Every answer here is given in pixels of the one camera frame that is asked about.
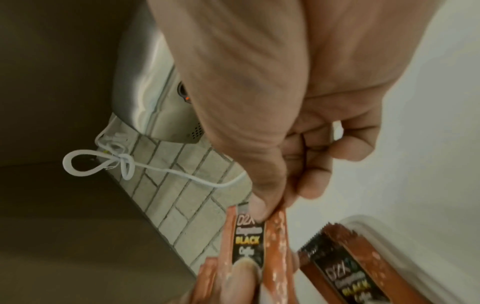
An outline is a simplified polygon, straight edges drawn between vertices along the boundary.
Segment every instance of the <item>brick-patterned wall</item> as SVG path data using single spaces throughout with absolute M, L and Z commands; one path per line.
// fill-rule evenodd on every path
M 136 162 L 212 182 L 232 180 L 243 170 L 213 149 L 205 136 L 198 144 L 185 145 L 139 136 L 132 155 Z M 213 189 L 139 167 L 129 181 L 122 179 L 120 166 L 109 173 L 195 273 L 207 256 L 218 253 L 225 209 L 248 200 L 252 190 L 247 177 L 229 188 Z

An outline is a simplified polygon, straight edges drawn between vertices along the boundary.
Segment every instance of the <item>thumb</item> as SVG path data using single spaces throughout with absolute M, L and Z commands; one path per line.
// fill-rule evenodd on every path
M 264 221 L 282 200 L 287 184 L 287 165 L 280 148 L 230 155 L 242 166 L 252 181 L 249 213 Z

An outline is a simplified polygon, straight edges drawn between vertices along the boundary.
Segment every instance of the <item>black label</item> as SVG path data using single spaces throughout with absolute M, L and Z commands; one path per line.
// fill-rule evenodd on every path
M 263 268 L 265 224 L 256 223 L 247 210 L 247 204 L 237 206 L 231 263 L 235 264 L 239 259 L 249 257 Z
M 314 262 L 345 303 L 364 304 L 369 301 L 390 303 L 383 291 L 345 248 L 339 246 Z

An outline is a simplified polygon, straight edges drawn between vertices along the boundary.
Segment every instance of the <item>white cable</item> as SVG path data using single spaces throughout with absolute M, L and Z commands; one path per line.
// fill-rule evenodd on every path
M 116 117 L 112 119 L 112 121 L 101 131 L 97 137 L 95 138 L 95 144 L 108 151 L 111 154 L 103 153 L 100 151 L 95 151 L 95 150 L 76 150 L 72 151 L 69 154 L 65 155 L 62 161 L 63 168 L 65 169 L 66 172 L 70 173 L 73 176 L 89 176 L 94 173 L 97 173 L 101 171 L 102 169 L 109 170 L 116 168 L 118 165 L 120 165 L 120 170 L 121 170 L 121 175 L 124 180 L 130 180 L 135 172 L 135 167 L 142 167 L 150 170 L 155 170 L 155 171 L 160 171 L 160 172 L 167 172 L 171 174 L 175 174 L 184 178 L 191 179 L 194 182 L 197 182 L 199 184 L 212 187 L 212 188 L 226 188 L 229 187 L 242 178 L 246 176 L 246 172 L 242 172 L 239 176 L 234 178 L 231 181 L 228 181 L 226 183 L 222 184 L 217 184 L 217 183 L 212 183 L 206 180 L 203 180 L 201 178 L 198 178 L 196 176 L 190 175 L 183 173 L 181 171 L 177 170 L 172 170 L 172 169 L 163 169 L 163 168 L 156 168 L 152 167 L 149 165 L 145 165 L 142 163 L 137 163 L 135 162 L 134 158 L 130 155 L 130 151 L 128 147 L 126 146 L 125 142 L 128 139 L 128 136 L 123 133 L 116 133 L 114 136 L 106 136 L 104 135 L 105 132 L 112 126 L 112 124 L 115 122 Z M 108 159 L 107 161 L 101 163 L 97 167 L 88 170 L 88 171 L 78 171 L 72 166 L 72 160 L 74 157 L 77 157 L 79 155 L 93 155 L 97 157 L 102 157 Z

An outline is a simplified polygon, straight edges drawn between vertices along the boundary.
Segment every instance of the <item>white wall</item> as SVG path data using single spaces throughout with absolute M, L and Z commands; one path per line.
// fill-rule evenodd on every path
M 374 155 L 335 162 L 323 197 L 289 210 L 291 246 L 329 221 L 367 214 L 480 282 L 479 1 L 452 0 L 438 12 L 383 117 Z M 302 303 L 316 302 L 308 284 L 297 289 Z

